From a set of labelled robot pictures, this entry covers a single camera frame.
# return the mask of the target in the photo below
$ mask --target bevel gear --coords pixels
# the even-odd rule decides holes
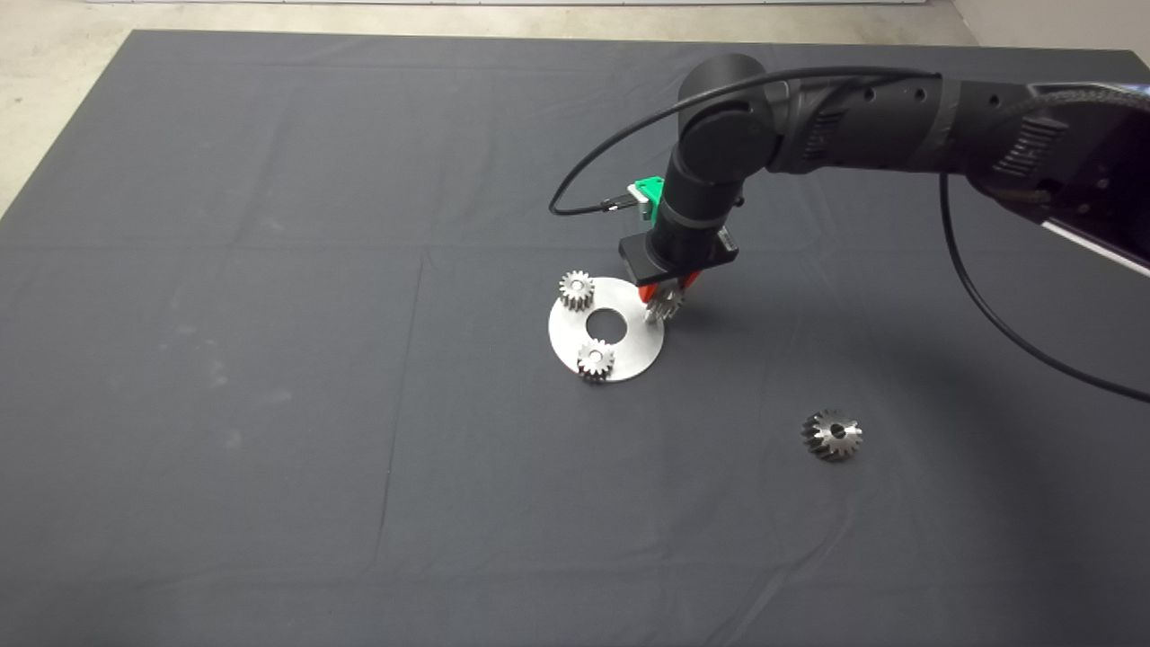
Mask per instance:
[[[839,411],[825,410],[807,418],[803,438],[812,454],[823,461],[845,461],[854,455],[862,442],[858,421]]]

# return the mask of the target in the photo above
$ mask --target metal gear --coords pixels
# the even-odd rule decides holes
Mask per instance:
[[[591,340],[578,349],[578,375],[592,382],[603,380],[615,367],[615,352],[603,340]]]
[[[678,308],[683,306],[684,296],[683,288],[678,286],[677,282],[659,285],[654,295],[647,301],[646,319],[667,321],[675,316]]]
[[[585,309],[593,296],[595,280],[586,271],[568,271],[559,279],[559,299],[568,309]]]
[[[858,421],[839,411],[826,410],[807,418],[803,425],[803,438],[806,439],[806,447],[819,459],[846,461],[862,442],[862,430]]]

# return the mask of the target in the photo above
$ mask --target silver gear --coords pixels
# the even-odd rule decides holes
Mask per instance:
[[[647,301],[646,319],[649,322],[656,319],[667,321],[675,316],[678,313],[678,308],[683,307],[684,298],[683,288],[678,286],[677,282],[659,285],[654,295]]]
[[[803,438],[812,454],[823,461],[845,461],[862,442],[862,430],[839,411],[826,410],[807,418]]]
[[[591,340],[578,349],[578,375],[588,380],[603,380],[615,367],[615,352],[603,340]]]
[[[573,270],[559,279],[559,299],[568,309],[585,309],[595,298],[595,280],[586,271]]]

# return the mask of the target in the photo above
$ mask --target circular metal plate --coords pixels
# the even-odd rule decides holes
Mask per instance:
[[[639,298],[634,284],[611,276],[596,276],[595,296],[590,307],[574,311],[562,300],[555,299],[547,321],[551,348],[559,361],[578,373],[576,360],[578,349],[591,341],[586,333],[586,319],[591,313],[613,309],[627,322],[627,334],[619,344],[611,345],[615,352],[615,365],[607,375],[607,383],[622,383],[646,371],[662,351],[662,321],[646,322],[646,303]]]

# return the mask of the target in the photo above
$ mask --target black cable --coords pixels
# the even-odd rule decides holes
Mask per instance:
[[[938,205],[942,210],[942,230],[946,236],[946,251],[950,252],[950,260],[954,263],[954,271],[958,272],[958,279],[961,280],[963,287],[965,287],[966,293],[971,295],[974,305],[979,306],[979,309],[983,315],[986,315],[987,318],[990,319],[991,323],[994,323],[995,329],[998,329],[999,333],[1006,336],[1006,339],[1014,342],[1015,346],[1028,353],[1032,357],[1056,371],[1060,371],[1071,378],[1081,380],[1092,387],[1150,405],[1150,393],[1140,392],[1124,385],[1103,380],[1102,378],[1091,376],[1086,371],[1080,371],[1068,364],[1064,364],[1022,339],[1022,337],[1015,333],[1013,329],[1007,326],[1006,322],[1003,321],[1002,317],[998,316],[998,314],[990,307],[987,300],[982,298],[982,294],[979,293],[979,288],[974,286],[974,280],[972,280],[971,275],[967,274],[966,264],[963,262],[963,256],[958,252],[958,242],[954,240],[954,225],[951,221],[950,213],[950,179],[945,172],[938,176]]]
[[[595,206],[585,207],[574,207],[574,208],[562,208],[559,207],[559,200],[567,192],[567,187],[570,186],[572,182],[578,177],[580,172],[586,168],[591,162],[598,159],[599,155],[611,149],[612,146],[622,141],[623,139],[635,134],[639,130],[666,118],[673,114],[680,113],[690,108],[691,106],[697,106],[704,101],[710,101],[715,97],[721,97],[723,94],[729,94],[731,92],[738,92],[739,90],[746,90],[747,87],[754,87],[756,85],[766,85],[768,83],[779,83],[782,80],[795,80],[799,78],[825,78],[829,76],[876,76],[885,78],[888,80],[899,80],[904,78],[938,78],[941,75],[936,72],[928,72],[910,68],[887,68],[887,67],[873,67],[873,66],[841,66],[841,67],[822,67],[822,68],[803,68],[792,69],[777,72],[759,74],[735,83],[729,83],[727,85],[721,85],[719,87],[707,90],[706,92],[699,92],[685,99],[680,99],[673,106],[664,108],[657,113],[652,113],[630,125],[619,130],[611,137],[604,139],[598,146],[591,149],[590,153],[583,155],[572,169],[564,177],[562,182],[559,183],[559,187],[555,188],[555,194],[551,197],[551,201],[547,203],[547,210],[555,215],[581,215],[584,213],[598,213],[603,210],[611,210],[610,200],[604,200]]]

